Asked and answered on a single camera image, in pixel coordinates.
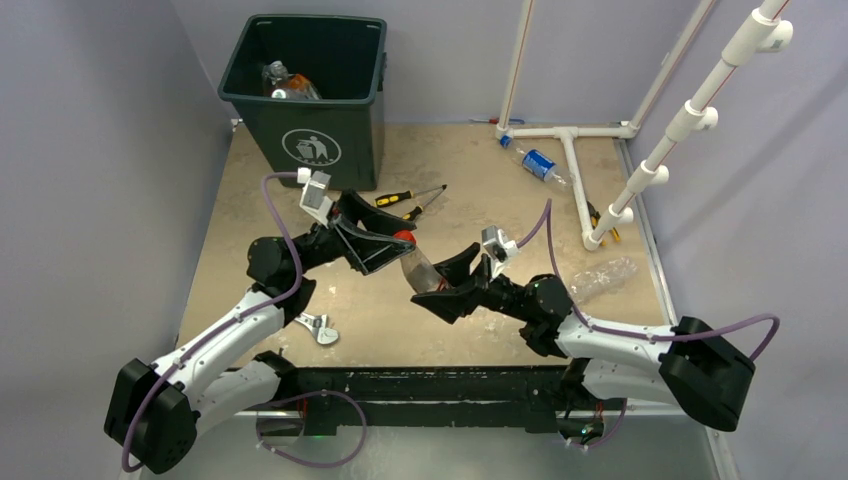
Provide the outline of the red white crushed bottle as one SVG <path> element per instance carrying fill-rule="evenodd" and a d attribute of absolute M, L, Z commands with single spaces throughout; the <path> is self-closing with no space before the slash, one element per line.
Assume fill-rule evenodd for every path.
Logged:
<path fill-rule="evenodd" d="M 450 287 L 446 278 L 418 248 L 417 240 L 410 231 L 401 230 L 393 237 L 413 245 L 412 251 L 403 255 L 399 261 L 407 283 L 416 294 L 442 291 Z"/>

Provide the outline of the crushed clear bottle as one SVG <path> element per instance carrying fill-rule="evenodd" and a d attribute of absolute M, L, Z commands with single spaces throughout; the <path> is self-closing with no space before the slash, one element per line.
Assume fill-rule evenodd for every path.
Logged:
<path fill-rule="evenodd" d="M 588 302 L 620 289 L 638 270 L 636 263 L 628 256 L 591 265 L 572 276 L 569 283 L 571 298 L 577 303 Z"/>

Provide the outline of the blue label bottle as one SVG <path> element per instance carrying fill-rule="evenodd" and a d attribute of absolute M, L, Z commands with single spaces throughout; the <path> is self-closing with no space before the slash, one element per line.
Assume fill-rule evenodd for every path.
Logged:
<path fill-rule="evenodd" d="M 498 143 L 514 164 L 556 191 L 566 192 L 572 186 L 568 172 L 562 172 L 557 164 L 540 150 L 530 148 L 508 135 L 502 136 Z"/>

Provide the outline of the large orange bottle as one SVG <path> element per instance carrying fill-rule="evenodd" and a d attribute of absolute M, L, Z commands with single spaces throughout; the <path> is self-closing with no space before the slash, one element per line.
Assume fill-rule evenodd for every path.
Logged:
<path fill-rule="evenodd" d="M 290 73 L 279 60 L 262 69 L 264 94 L 281 100 L 321 100 L 322 96 L 314 84 L 301 74 Z"/>

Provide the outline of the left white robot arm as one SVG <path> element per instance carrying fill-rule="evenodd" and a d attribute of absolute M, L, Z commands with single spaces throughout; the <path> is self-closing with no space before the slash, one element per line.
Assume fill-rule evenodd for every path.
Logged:
<path fill-rule="evenodd" d="M 164 473 L 176 466 L 206 430 L 235 413 L 268 403 L 284 409 L 297 399 L 298 382 L 283 372 L 278 354 L 229 369 L 248 350 L 306 310 L 316 283 L 306 273 L 344 259 L 356 272 L 374 273 L 412 252 L 398 233 L 413 231 L 410 215 L 395 216 L 353 191 L 301 209 L 309 230 L 293 237 L 283 223 L 277 237 L 254 240 L 247 252 L 252 283 L 212 326 L 183 346 L 145 363 L 133 359 L 118 372 L 104 432 L 122 448 L 121 468 Z"/>

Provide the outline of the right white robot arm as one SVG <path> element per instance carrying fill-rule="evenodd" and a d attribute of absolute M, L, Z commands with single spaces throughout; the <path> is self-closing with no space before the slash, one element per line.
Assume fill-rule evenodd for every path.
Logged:
<path fill-rule="evenodd" d="M 737 429 L 756 367 L 704 321 L 685 316 L 650 327 L 594 318 L 579 312 L 556 275 L 520 285 L 494 276 L 492 266 L 474 243 L 437 264 L 447 285 L 411 301 L 449 324 L 479 308 L 521 321 L 534 353 L 567 360 L 560 390 L 573 406 L 638 399 L 679 407 L 715 430 Z"/>

